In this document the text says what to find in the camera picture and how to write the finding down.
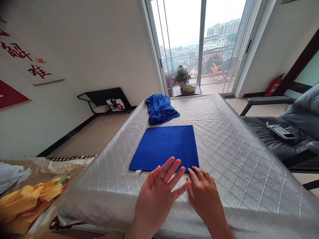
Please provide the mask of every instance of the hand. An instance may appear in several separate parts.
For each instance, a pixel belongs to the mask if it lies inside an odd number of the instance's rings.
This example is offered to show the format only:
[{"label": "hand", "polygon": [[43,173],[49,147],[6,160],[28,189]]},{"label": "hand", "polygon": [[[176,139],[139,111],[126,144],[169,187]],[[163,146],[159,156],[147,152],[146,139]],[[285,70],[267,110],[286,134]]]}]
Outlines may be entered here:
[{"label": "hand", "polygon": [[179,159],[174,161],[175,158],[171,157],[162,167],[158,166],[150,172],[146,178],[137,198],[135,216],[127,233],[127,239],[152,238],[164,223],[174,201],[190,187],[191,181],[187,181],[172,192],[185,172],[185,167],[181,167],[171,179],[181,163]]},{"label": "hand", "polygon": [[193,169],[198,177],[193,170],[188,169],[193,181],[193,188],[192,186],[188,188],[190,203],[204,221],[212,238],[233,238],[213,177],[204,169],[198,167]]}]

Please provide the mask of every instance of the table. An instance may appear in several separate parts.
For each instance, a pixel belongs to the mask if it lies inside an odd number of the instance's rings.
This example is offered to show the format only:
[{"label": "table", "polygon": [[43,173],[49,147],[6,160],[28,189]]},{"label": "table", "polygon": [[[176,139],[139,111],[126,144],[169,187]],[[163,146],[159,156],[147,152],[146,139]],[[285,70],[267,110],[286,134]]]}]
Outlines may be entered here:
[{"label": "table", "polygon": [[[215,179],[236,238],[318,238],[319,203],[219,94],[171,98],[180,113],[162,125],[193,125],[199,165]],[[129,164],[148,124],[141,102],[101,153],[74,181],[59,209],[61,223],[127,230],[142,184]],[[176,187],[186,181],[183,175]],[[155,238],[211,238],[187,192]]]},{"label": "table", "polygon": [[194,92],[185,92],[180,86],[174,86],[171,89],[170,97],[179,97],[179,96],[190,96],[190,95],[201,95],[202,91],[197,84],[192,84],[192,86],[195,86]]}]

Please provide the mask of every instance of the left hand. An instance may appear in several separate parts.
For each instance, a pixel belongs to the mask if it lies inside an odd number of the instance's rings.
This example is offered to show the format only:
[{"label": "left hand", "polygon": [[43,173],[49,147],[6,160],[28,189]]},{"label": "left hand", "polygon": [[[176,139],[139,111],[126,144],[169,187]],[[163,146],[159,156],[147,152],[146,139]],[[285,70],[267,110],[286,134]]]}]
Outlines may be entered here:
[{"label": "left hand", "polygon": [[135,217],[127,239],[152,238],[164,223],[174,201],[190,187],[191,181],[186,181],[172,192],[185,172],[185,167],[181,167],[171,179],[181,163],[179,159],[174,161],[175,158],[170,157],[162,167],[158,166],[146,178],[135,205]]}]

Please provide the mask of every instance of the towel tag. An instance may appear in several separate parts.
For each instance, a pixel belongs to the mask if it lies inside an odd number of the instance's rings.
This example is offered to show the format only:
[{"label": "towel tag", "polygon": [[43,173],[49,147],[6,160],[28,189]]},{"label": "towel tag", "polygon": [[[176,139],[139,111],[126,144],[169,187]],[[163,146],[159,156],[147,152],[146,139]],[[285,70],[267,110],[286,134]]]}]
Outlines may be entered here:
[{"label": "towel tag", "polygon": [[142,172],[142,170],[136,170],[134,173],[134,177],[138,178],[141,172]]}]

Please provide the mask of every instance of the yellow box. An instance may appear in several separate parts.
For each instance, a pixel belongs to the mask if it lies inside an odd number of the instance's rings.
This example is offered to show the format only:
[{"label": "yellow box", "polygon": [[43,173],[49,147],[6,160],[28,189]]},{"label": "yellow box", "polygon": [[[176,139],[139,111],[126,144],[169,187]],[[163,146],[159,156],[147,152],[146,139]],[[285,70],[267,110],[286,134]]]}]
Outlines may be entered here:
[{"label": "yellow box", "polygon": [[184,87],[183,87],[183,91],[185,91],[185,92],[194,92],[195,91],[195,86],[192,86],[192,85],[185,85]]}]

